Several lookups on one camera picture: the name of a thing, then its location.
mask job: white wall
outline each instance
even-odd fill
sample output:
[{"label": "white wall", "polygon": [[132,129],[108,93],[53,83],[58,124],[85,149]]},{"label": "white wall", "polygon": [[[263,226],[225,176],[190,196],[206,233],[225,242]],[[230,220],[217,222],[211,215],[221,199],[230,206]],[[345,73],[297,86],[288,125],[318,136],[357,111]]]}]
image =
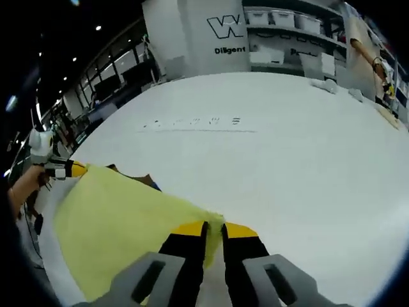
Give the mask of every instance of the white wall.
[{"label": "white wall", "polygon": [[[250,71],[241,0],[178,0],[178,9],[187,44],[187,77]],[[223,48],[230,54],[221,53]]]},{"label": "white wall", "polygon": [[[238,15],[245,30],[240,0],[147,0],[143,3],[144,19],[150,42],[160,60],[184,56],[186,76],[250,70],[247,31],[243,37],[219,39],[207,19]],[[216,54],[216,47],[241,48],[245,52]]]},{"label": "white wall", "polygon": [[165,62],[185,56],[187,47],[177,0],[147,0],[142,4],[149,39]]},{"label": "white wall", "polygon": [[74,89],[71,89],[64,94],[64,104],[72,118],[76,118],[82,114],[83,108]]}]

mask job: window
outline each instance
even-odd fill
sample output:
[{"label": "window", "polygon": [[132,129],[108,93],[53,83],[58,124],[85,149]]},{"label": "window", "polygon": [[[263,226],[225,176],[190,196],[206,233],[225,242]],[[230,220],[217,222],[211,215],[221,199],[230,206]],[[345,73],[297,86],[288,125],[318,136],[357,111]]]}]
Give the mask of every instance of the window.
[{"label": "window", "polygon": [[98,77],[97,74],[96,74],[96,66],[95,66],[94,63],[88,69],[88,77],[89,77],[89,80],[94,79],[94,77]]},{"label": "window", "polygon": [[98,69],[102,71],[102,69],[104,69],[108,65],[109,61],[110,61],[109,50],[106,50],[99,56],[99,58],[96,61]]},{"label": "window", "polygon": [[129,68],[136,66],[136,60],[133,51],[128,51],[124,55],[120,56],[115,61],[115,67],[120,75],[121,82],[124,83],[122,73],[126,72]]},{"label": "window", "polygon": [[109,78],[110,76],[115,74],[114,67],[111,64],[108,65],[103,71],[101,71],[101,78],[102,80],[105,80],[106,78]]},{"label": "window", "polygon": [[91,95],[92,95],[92,91],[91,91],[91,88],[89,87],[89,85],[87,85],[85,88],[84,88],[84,93],[82,92],[82,91],[79,91],[79,98],[81,99],[81,100],[83,100],[83,101],[87,101],[87,100],[85,100],[85,98],[84,98],[84,94],[85,94],[85,97],[88,99],[88,102],[89,103],[91,103]]},{"label": "window", "polygon": [[143,52],[145,50],[145,46],[143,43],[136,45],[136,53],[138,53],[138,60],[139,62],[143,62]]},{"label": "window", "polygon": [[127,49],[130,49],[130,43],[128,42],[128,37],[126,35],[119,37],[111,46],[111,51],[114,58],[117,58]]}]

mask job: yellow fabric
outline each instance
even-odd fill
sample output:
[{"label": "yellow fabric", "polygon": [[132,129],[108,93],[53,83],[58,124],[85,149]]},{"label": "yellow fabric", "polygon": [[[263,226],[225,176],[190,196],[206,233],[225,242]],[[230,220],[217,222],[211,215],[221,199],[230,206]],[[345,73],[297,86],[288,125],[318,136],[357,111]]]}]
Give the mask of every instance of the yellow fabric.
[{"label": "yellow fabric", "polygon": [[90,165],[56,212],[54,227],[71,275],[88,301],[109,290],[122,269],[158,251],[181,224],[208,221],[205,266],[221,242],[223,217]]}]

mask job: desk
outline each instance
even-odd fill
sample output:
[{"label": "desk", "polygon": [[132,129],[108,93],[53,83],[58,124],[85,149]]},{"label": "desk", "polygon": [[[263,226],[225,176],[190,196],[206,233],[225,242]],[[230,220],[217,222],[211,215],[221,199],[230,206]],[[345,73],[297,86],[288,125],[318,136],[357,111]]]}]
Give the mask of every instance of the desk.
[{"label": "desk", "polygon": [[[243,132],[230,123],[173,127],[232,117]],[[384,288],[408,247],[408,157],[407,130],[392,127],[369,100],[343,88],[332,95],[303,77],[248,72],[151,88],[72,158],[151,174],[165,193],[256,230],[271,254],[313,276],[321,294],[358,307]],[[56,256],[46,241],[42,234],[48,272]],[[222,283],[218,274],[213,280]]]}]

